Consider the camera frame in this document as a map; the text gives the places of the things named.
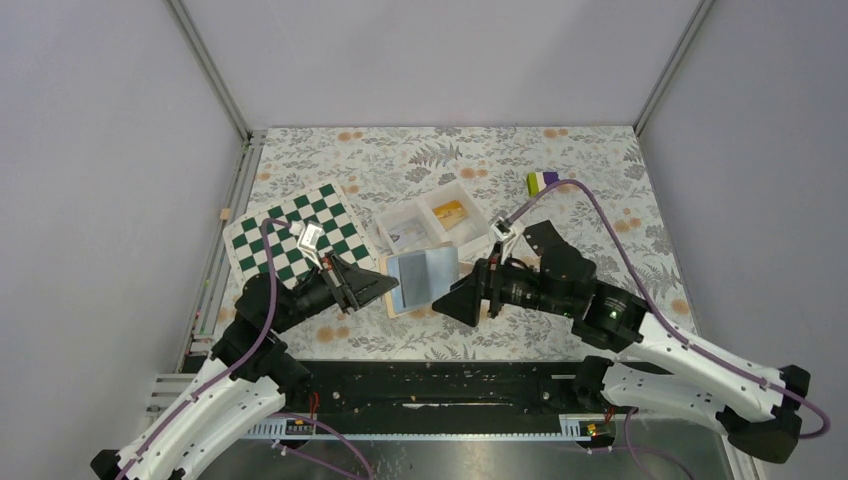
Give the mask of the white two-compartment plastic bin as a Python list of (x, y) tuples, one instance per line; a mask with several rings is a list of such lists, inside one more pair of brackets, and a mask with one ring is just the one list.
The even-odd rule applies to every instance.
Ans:
[[(459, 200), (465, 206), (468, 217), (456, 227), (445, 231), (432, 209), (452, 200)], [(409, 219), (420, 221), (427, 231), (427, 237), (404, 250), (397, 251), (391, 243), (388, 230)], [(439, 186), (415, 199), (387, 208), (375, 216), (375, 224), (381, 238), (394, 254), (432, 248), (450, 242), (458, 248), (460, 260), (470, 261), (486, 253), (491, 246), (488, 218), (457, 180)]]

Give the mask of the orange gold card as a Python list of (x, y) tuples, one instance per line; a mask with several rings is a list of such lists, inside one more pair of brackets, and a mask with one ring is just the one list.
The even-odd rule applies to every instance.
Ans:
[(432, 209), (433, 214), (445, 231), (459, 225), (468, 217), (465, 206), (459, 200), (452, 200)]

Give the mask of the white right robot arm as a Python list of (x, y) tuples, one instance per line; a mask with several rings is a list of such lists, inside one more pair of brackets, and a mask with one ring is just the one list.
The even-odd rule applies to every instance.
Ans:
[(435, 300), (434, 310), (472, 327), (482, 307), (491, 316), (515, 306), (569, 318), (572, 333), (596, 349), (573, 381), (583, 410), (654, 411), (724, 435), (757, 459), (789, 459), (801, 438), (806, 370), (756, 364), (662, 320), (647, 300), (599, 280), (596, 265), (548, 221), (523, 236), (538, 267), (509, 256), (512, 235), (501, 232), (491, 253)]

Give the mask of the white VIP card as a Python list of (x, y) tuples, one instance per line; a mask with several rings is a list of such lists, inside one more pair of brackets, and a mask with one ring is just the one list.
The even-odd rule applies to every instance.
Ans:
[(427, 231), (417, 219), (409, 219), (392, 226), (388, 230), (392, 245), (397, 251), (404, 250), (427, 237)]

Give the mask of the beige leather card holder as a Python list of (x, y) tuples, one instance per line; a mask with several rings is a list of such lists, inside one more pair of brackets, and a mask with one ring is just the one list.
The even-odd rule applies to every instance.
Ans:
[(399, 282), (383, 296), (388, 317), (396, 318), (430, 307), (453, 283), (471, 272), (472, 264), (461, 261), (458, 248), (448, 242), (383, 257), (379, 269)]

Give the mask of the green white purple toy block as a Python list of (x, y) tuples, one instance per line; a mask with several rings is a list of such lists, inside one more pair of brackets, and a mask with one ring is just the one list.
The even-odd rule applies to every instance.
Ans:
[(530, 172), (526, 175), (527, 193), (530, 198), (537, 196), (541, 191), (549, 185), (560, 180), (558, 172)]

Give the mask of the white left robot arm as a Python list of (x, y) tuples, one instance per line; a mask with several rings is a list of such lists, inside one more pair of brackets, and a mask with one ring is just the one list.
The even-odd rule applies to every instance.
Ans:
[(328, 254), (286, 287), (273, 272), (250, 278), (226, 328), (190, 385), (136, 440), (91, 462), (99, 479), (197, 479), (233, 443), (282, 408), (310, 397), (310, 372), (279, 334), (332, 307), (356, 311), (398, 280)]

